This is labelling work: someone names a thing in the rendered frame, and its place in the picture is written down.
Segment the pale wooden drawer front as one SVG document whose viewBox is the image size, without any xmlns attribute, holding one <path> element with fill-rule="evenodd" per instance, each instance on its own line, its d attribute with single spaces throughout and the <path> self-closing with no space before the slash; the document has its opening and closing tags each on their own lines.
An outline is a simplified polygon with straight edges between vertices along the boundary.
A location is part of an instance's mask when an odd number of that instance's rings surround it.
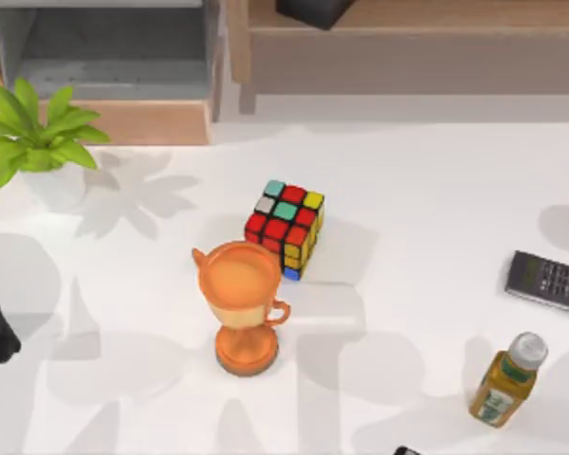
<svg viewBox="0 0 569 455">
<path fill-rule="evenodd" d="M 72 104 L 99 112 L 93 125 L 114 145 L 211 143 L 213 111 L 206 100 L 73 100 Z"/>
</svg>

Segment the black box on shelf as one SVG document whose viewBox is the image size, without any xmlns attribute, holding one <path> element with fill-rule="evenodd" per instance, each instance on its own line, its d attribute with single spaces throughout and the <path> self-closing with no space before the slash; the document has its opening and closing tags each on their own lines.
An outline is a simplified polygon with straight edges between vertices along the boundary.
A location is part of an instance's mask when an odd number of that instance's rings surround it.
<svg viewBox="0 0 569 455">
<path fill-rule="evenodd" d="M 313 28 L 329 30 L 356 0 L 276 0 L 276 11 Z"/>
</svg>

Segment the multicoloured puzzle cube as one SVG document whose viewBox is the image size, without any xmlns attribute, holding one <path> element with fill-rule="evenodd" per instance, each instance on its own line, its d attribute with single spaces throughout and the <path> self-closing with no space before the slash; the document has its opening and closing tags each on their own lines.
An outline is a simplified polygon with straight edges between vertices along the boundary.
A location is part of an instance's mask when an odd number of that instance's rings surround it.
<svg viewBox="0 0 569 455">
<path fill-rule="evenodd" d="M 275 254 L 284 277 L 299 281 L 321 232 L 324 203 L 319 192 L 270 180 L 247 219 L 244 238 Z"/>
</svg>

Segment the wooden open shelf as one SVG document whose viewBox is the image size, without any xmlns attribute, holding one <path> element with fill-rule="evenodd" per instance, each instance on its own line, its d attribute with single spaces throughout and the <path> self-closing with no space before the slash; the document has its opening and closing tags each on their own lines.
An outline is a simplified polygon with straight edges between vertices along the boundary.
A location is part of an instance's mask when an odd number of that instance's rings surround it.
<svg viewBox="0 0 569 455">
<path fill-rule="evenodd" d="M 239 106 L 260 95 L 569 95 L 569 0 L 355 0 L 328 30 L 225 0 Z"/>
</svg>

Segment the yellow bottle with white cap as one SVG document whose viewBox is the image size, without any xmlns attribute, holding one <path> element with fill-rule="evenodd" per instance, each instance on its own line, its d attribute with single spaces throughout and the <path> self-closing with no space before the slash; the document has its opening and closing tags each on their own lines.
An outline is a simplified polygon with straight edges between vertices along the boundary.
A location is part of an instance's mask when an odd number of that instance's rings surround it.
<svg viewBox="0 0 569 455">
<path fill-rule="evenodd" d="M 502 427 L 532 392 L 547 356 L 542 337 L 532 332 L 517 335 L 493 358 L 470 400 L 469 413 L 491 427 Z"/>
</svg>

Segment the green plant in white pot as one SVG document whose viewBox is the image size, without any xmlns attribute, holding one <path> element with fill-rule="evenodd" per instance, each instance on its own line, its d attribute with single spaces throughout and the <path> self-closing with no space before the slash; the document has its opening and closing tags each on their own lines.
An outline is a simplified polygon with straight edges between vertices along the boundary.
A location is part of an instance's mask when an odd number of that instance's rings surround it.
<svg viewBox="0 0 569 455">
<path fill-rule="evenodd" d="M 84 173 L 98 164 L 87 143 L 104 144 L 110 136 L 92 125 L 101 114 L 72 103 L 74 88 L 66 85 L 50 96 L 46 118 L 40 99 L 25 79 L 12 90 L 0 85 L 0 190 L 14 177 L 53 212 L 69 211 L 84 199 Z"/>
</svg>

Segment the orange trophy cup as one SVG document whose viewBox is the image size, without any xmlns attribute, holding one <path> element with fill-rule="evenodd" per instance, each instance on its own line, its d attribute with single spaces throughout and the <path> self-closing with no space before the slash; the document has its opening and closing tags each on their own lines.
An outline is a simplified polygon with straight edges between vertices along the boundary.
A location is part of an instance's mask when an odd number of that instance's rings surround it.
<svg viewBox="0 0 569 455">
<path fill-rule="evenodd" d="M 277 298 L 278 258 L 246 241 L 232 241 L 204 253 L 192 249 L 198 286 L 220 322 L 214 350 L 219 364 L 237 376 L 267 370 L 277 357 L 275 328 L 288 321 L 291 306 Z"/>
</svg>

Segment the black calculator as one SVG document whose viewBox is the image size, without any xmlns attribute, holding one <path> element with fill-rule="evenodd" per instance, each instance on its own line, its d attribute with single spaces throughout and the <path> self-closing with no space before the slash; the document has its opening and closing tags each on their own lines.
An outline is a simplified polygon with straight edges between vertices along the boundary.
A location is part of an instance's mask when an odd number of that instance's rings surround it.
<svg viewBox="0 0 569 455">
<path fill-rule="evenodd" d="M 516 250 L 508 270 L 505 291 L 569 312 L 569 265 Z"/>
</svg>

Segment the pulled-out wooden drawer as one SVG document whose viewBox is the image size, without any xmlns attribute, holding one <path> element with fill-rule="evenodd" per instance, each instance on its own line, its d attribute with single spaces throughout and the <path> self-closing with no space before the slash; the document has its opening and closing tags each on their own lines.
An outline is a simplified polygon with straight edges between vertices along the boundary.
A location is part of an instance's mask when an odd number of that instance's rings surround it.
<svg viewBox="0 0 569 455">
<path fill-rule="evenodd" d="M 19 78 L 47 104 L 206 100 L 219 115 L 220 0 L 0 0 L 0 82 Z"/>
</svg>

